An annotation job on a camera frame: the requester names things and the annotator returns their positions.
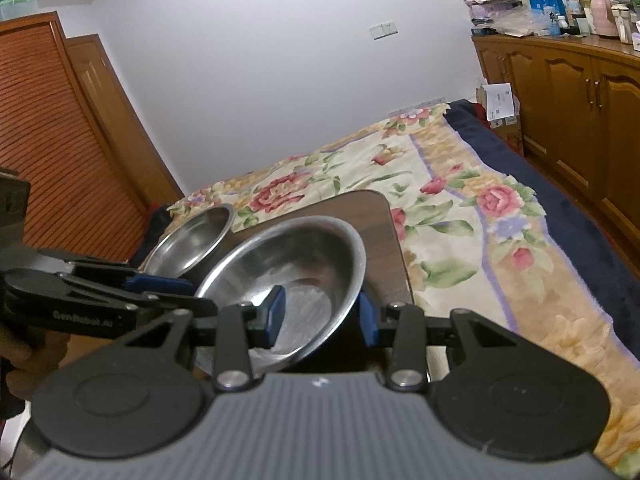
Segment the white cardboard box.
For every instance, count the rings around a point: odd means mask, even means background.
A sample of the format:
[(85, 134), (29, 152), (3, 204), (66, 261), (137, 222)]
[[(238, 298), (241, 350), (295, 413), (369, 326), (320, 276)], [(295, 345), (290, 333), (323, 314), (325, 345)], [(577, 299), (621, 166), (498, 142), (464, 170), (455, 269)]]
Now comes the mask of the white cardboard box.
[(491, 127), (516, 125), (520, 119), (520, 101), (508, 82), (481, 84), (476, 89), (476, 100), (484, 108)]

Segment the floral bed blanket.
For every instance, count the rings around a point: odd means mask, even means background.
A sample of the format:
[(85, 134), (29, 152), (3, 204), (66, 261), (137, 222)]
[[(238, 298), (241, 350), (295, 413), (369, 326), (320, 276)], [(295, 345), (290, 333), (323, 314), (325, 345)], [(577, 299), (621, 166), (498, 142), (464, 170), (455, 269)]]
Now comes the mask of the floral bed blanket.
[(367, 126), (219, 181), (170, 207), (174, 226), (221, 203), (236, 230), (358, 191), (390, 207), (416, 303), (477, 310), (596, 376), (612, 412), (597, 456), (639, 474), (639, 282), (605, 235), (476, 117), (468, 102)]

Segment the wooden sideboard cabinet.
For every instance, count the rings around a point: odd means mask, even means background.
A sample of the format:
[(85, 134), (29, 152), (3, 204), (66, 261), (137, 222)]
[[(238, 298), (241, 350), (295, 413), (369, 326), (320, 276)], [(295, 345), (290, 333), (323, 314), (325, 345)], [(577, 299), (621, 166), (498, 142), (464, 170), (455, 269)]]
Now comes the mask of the wooden sideboard cabinet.
[(524, 144), (639, 244), (639, 55), (612, 39), (475, 37), (521, 105)]

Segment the medium steel bowl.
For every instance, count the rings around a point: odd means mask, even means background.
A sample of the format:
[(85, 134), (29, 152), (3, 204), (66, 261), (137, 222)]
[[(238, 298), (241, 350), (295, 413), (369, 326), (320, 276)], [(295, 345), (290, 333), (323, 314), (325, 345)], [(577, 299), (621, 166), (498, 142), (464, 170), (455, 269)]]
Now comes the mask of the medium steel bowl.
[(329, 216), (286, 220), (248, 238), (203, 278), (198, 298), (218, 307), (260, 304), (284, 288), (285, 316), (270, 349), (250, 350), (257, 376), (308, 358), (338, 330), (366, 276), (367, 253), (357, 230)]

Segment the wall light switch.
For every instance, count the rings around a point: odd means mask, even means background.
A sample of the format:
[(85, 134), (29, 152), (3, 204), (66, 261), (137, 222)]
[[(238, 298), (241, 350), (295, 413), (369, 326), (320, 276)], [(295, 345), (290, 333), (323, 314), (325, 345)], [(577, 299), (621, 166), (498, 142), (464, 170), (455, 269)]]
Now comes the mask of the wall light switch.
[(385, 22), (373, 25), (369, 28), (369, 32), (373, 40), (380, 40), (398, 33), (397, 26), (394, 22)]

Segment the dark clothing on bed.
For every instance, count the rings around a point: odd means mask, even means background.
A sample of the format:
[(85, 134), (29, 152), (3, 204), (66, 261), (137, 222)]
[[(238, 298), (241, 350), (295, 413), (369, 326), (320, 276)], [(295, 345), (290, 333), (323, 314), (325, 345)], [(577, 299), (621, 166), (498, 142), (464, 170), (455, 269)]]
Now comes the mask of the dark clothing on bed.
[(149, 257), (154, 247), (162, 239), (165, 230), (171, 224), (171, 220), (168, 205), (158, 206), (151, 212), (142, 242), (128, 260), (132, 268), (140, 268), (142, 266), (144, 260)]

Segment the small steel bowl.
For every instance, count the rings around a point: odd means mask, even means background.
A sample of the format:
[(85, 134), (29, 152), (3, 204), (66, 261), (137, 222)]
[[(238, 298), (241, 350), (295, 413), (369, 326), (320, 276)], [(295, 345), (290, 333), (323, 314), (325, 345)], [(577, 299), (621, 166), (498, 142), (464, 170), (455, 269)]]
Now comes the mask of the small steel bowl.
[(235, 210), (230, 204), (206, 208), (165, 236), (142, 266), (145, 274), (183, 278), (218, 248), (231, 230)]

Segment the pink thermos jug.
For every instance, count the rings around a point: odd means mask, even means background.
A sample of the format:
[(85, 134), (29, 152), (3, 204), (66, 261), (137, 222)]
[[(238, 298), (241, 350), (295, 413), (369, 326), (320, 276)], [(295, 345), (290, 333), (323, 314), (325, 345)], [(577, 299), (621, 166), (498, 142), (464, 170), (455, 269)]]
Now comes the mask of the pink thermos jug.
[(617, 27), (612, 14), (611, 0), (591, 0), (590, 11), (596, 34), (601, 37), (615, 38)]

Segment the folded fabric pile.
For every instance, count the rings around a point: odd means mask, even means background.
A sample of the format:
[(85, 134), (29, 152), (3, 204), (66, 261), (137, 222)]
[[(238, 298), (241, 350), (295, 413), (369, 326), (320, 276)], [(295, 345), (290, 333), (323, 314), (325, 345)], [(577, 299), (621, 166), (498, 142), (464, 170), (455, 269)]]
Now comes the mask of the folded fabric pile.
[(495, 16), (520, 6), (522, 0), (463, 0), (475, 27), (490, 24)]

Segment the blue box on sideboard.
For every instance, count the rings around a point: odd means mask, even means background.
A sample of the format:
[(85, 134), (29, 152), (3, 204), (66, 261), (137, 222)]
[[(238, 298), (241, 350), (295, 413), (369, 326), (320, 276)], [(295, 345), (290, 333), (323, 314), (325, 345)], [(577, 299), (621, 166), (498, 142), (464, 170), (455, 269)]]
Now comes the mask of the blue box on sideboard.
[(529, 6), (533, 14), (543, 15), (546, 18), (551, 14), (557, 18), (566, 15), (564, 0), (529, 0)]

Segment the wooden louvered wardrobe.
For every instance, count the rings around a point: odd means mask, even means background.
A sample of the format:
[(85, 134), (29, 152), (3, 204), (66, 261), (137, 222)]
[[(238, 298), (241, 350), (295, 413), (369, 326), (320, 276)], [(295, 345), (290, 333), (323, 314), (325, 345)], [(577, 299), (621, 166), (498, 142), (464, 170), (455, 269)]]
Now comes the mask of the wooden louvered wardrobe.
[(100, 38), (66, 38), (56, 13), (1, 25), (1, 165), (30, 184), (37, 248), (127, 260), (183, 196)]

